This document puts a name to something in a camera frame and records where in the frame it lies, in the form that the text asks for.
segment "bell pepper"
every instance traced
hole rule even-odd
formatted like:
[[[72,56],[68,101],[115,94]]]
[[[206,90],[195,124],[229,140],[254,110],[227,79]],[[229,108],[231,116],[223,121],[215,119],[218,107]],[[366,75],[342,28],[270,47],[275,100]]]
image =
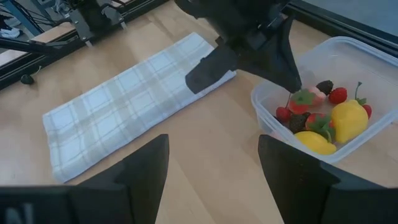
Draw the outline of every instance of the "bell pepper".
[[[312,131],[301,131],[294,136],[311,151],[321,155],[330,155],[336,152],[336,146],[322,135]]]
[[[336,129],[336,141],[345,143],[366,130],[368,114],[356,100],[340,103],[331,111],[331,120]]]

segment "clear plastic container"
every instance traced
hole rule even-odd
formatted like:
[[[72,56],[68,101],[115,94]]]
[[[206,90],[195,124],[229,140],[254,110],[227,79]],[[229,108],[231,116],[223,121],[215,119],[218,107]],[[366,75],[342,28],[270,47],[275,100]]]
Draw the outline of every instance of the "clear plastic container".
[[[307,149],[273,116],[278,106],[285,106],[289,92],[269,81],[252,91],[251,100],[259,126],[265,133],[325,162],[333,163],[346,157],[398,119],[398,59],[349,37],[334,37],[301,56],[297,67],[303,87],[331,80],[335,87],[345,87],[348,99],[354,99],[355,88],[362,82],[358,97],[367,98],[373,113],[368,128],[356,138],[339,144],[328,156]],[[310,112],[329,113],[332,105],[324,103]]]

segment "checkered cloth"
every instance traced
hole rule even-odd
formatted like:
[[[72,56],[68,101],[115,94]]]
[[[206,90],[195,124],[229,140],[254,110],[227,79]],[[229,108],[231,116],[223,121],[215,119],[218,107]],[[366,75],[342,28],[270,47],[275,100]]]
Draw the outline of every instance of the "checkered cloth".
[[[213,47],[190,34],[43,115],[55,179],[66,182],[235,76],[194,95],[185,75]]]

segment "black metal rail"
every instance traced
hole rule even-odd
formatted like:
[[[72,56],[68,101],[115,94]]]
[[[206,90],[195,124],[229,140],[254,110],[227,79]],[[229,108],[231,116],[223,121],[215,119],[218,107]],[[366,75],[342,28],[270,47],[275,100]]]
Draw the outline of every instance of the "black metal rail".
[[[134,0],[126,4],[122,8],[122,15],[126,22],[129,22],[150,10],[160,6],[168,0]],[[23,75],[29,75],[35,73],[39,67],[46,67],[51,63],[67,56],[68,54],[80,49],[85,46],[85,43],[78,38],[76,30],[72,30],[60,37],[54,39],[52,42],[65,42],[66,45],[62,47],[57,53],[52,55],[40,55],[40,54],[24,54],[23,56],[10,61],[9,63],[0,67],[0,90],[18,82]]]
[[[296,20],[332,37],[352,37],[387,54],[398,57],[398,37],[387,32],[364,25],[301,0],[288,4],[283,13],[287,15],[295,14]]]

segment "table surface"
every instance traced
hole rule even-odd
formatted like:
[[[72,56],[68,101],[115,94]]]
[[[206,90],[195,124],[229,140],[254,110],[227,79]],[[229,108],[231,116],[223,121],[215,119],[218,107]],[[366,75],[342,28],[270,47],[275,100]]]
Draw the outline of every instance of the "table surface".
[[[97,43],[42,69],[37,83],[0,92],[0,184],[56,184],[42,115],[154,53],[197,32],[215,45],[216,32],[173,2],[130,22]],[[327,35],[294,22],[290,43],[297,58]],[[250,93],[261,82],[245,72],[158,124],[71,180],[107,169],[162,133],[169,134],[169,173],[157,223],[282,223],[257,155],[257,125]],[[385,186],[398,186],[398,153],[380,142],[384,131],[336,166]]]

